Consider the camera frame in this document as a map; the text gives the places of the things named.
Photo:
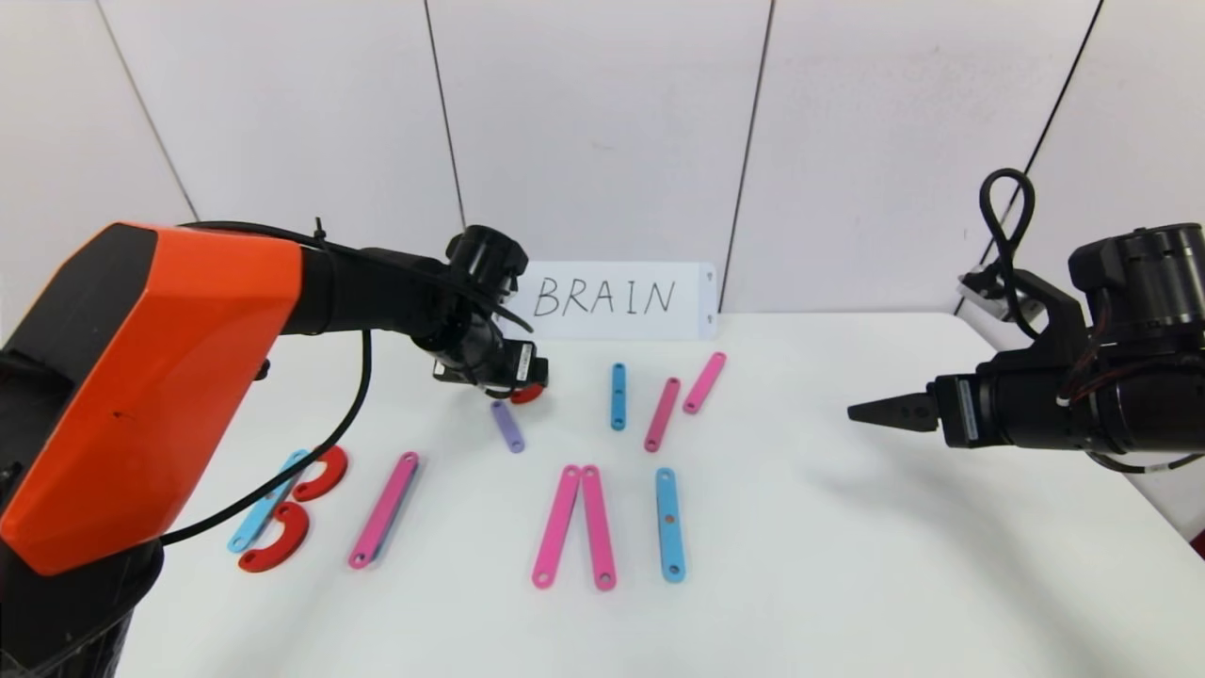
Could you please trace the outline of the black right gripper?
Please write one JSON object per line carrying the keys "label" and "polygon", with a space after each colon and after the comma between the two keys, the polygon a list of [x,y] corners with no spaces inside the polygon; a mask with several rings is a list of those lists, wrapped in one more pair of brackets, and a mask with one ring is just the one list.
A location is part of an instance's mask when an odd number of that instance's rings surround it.
{"label": "black right gripper", "polygon": [[956,449],[1016,446],[1069,450],[1070,412],[1056,403],[1057,375],[941,375],[921,393],[847,407],[850,421],[933,432]]}

